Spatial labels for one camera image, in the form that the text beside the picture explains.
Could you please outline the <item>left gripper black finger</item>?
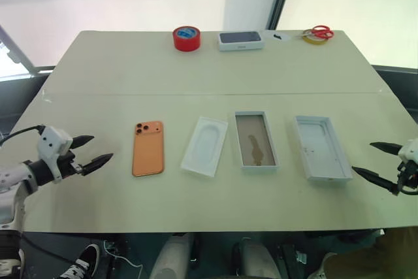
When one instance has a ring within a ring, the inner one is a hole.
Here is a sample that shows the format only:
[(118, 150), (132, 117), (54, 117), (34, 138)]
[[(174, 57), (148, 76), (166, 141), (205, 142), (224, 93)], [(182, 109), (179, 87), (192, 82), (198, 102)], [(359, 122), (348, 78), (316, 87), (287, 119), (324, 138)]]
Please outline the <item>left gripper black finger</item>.
[(92, 172), (100, 169), (112, 158), (113, 154), (103, 154), (99, 157), (92, 159), (88, 164), (82, 166), (82, 176), (87, 176)]
[(85, 144), (87, 144), (89, 141), (93, 140), (95, 137), (92, 135), (80, 135), (77, 137), (74, 137), (72, 139), (71, 149), (79, 148)]

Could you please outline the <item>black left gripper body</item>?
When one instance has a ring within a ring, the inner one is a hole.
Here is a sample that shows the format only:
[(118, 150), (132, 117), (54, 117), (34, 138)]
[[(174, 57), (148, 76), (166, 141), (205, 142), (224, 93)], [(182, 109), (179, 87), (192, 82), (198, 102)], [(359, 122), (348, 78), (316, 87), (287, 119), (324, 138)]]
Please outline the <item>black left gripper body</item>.
[(83, 168), (75, 161), (75, 155), (71, 150), (65, 155), (58, 157), (57, 166), (62, 178), (67, 178), (74, 174), (83, 174)]

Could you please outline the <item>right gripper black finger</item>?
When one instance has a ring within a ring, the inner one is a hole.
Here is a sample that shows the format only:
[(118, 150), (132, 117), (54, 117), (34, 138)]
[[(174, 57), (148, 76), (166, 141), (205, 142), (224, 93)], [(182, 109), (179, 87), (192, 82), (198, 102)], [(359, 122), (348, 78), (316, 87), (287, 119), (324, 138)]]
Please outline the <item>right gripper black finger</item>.
[(391, 192), (393, 195), (398, 195), (400, 193), (397, 184), (380, 177), (377, 173), (373, 171), (369, 171), (368, 169), (360, 168), (360, 167), (352, 167), (352, 169), (361, 177), (363, 177), (365, 180), (381, 188), (386, 189), (387, 191)]
[(389, 142), (371, 142), (370, 145), (388, 154), (398, 154), (402, 148), (402, 145)]

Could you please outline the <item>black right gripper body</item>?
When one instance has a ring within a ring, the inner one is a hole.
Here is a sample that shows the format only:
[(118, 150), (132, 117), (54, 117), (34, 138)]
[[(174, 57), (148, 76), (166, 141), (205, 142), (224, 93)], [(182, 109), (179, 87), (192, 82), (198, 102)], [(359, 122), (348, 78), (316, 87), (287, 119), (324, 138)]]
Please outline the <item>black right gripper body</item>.
[(409, 160), (408, 162), (401, 162), (397, 170), (397, 190), (398, 191), (417, 191), (417, 164)]

